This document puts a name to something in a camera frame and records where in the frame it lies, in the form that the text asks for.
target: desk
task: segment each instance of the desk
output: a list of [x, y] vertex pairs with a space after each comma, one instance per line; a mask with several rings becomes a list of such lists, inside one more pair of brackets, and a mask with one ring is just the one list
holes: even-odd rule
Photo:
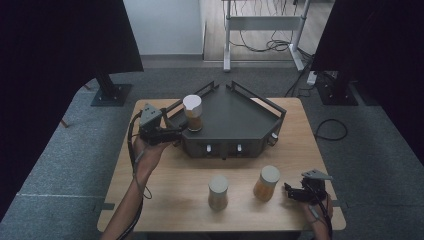
[[[300, 188], [302, 172], [316, 168], [326, 173], [324, 162], [313, 137], [302, 103], [297, 98], [270, 98], [287, 110], [274, 147], [268, 147], [258, 158], [193, 159], [180, 148], [165, 149], [162, 159], [147, 186], [153, 199], [144, 201], [143, 212], [135, 231], [200, 232], [200, 231], [294, 231], [306, 224], [297, 203], [281, 193], [284, 182]], [[139, 100], [134, 114], [146, 102], [157, 108], [170, 106], [176, 99]], [[274, 165], [281, 172], [274, 196], [261, 202], [253, 195], [253, 186], [262, 167]], [[104, 231], [114, 210], [122, 200], [132, 179], [127, 143], [124, 141], [105, 199], [115, 204], [113, 210], [102, 210], [97, 227]], [[210, 179], [223, 174], [229, 181], [226, 209], [214, 212], [208, 205]], [[327, 191], [337, 199], [331, 182]], [[346, 226], [340, 207], [334, 208], [333, 229]]]
[[230, 31], [237, 30], [270, 30], [270, 31], [295, 31], [293, 43], [289, 44], [289, 50], [296, 64], [297, 70], [302, 71], [305, 66], [302, 63], [301, 54], [298, 51], [300, 36], [305, 26], [306, 16], [309, 10], [310, 0], [305, 1], [301, 16], [231, 16], [231, 0], [227, 1], [227, 13], [225, 16], [225, 47], [224, 47], [224, 72], [231, 70]]

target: white desk frame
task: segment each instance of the white desk frame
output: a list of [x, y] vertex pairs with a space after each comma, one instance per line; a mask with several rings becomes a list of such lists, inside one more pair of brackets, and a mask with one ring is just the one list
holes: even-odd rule
[[227, 1], [227, 15], [225, 17], [226, 35], [224, 47], [224, 72], [231, 71], [231, 53], [230, 53], [230, 31], [232, 30], [282, 30], [296, 31], [293, 42], [289, 45], [290, 53], [296, 64], [297, 70], [302, 71], [301, 54], [298, 51], [300, 36], [306, 22], [310, 0], [306, 0], [303, 13], [300, 16], [231, 16], [231, 0]]

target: wall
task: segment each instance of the wall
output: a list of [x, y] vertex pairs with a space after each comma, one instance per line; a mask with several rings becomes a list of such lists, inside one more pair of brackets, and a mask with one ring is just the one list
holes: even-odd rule
[[140, 55], [202, 54], [199, 0], [124, 0]]

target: black tray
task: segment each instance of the black tray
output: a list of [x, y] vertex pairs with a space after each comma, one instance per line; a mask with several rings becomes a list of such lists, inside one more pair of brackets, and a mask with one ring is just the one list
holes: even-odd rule
[[[191, 157], [257, 157], [267, 145], [273, 146], [278, 140], [286, 110], [268, 99], [234, 81], [226, 86], [211, 82], [194, 94], [202, 98], [203, 128], [198, 132], [185, 129], [182, 133], [183, 149]], [[280, 114], [275, 115], [251, 97]], [[182, 99], [168, 107], [167, 112], [177, 107], [182, 107]], [[173, 127], [187, 121], [183, 109], [169, 120]]]

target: monitor stand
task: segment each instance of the monitor stand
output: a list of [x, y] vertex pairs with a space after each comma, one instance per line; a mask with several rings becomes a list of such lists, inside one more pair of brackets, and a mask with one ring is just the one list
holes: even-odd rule
[[340, 72], [337, 78], [328, 73], [322, 73], [315, 82], [315, 86], [324, 105], [358, 106], [358, 102], [349, 88], [349, 78]]
[[131, 84], [114, 84], [109, 74], [96, 69], [95, 77], [100, 89], [91, 102], [92, 107], [122, 107], [131, 90]]

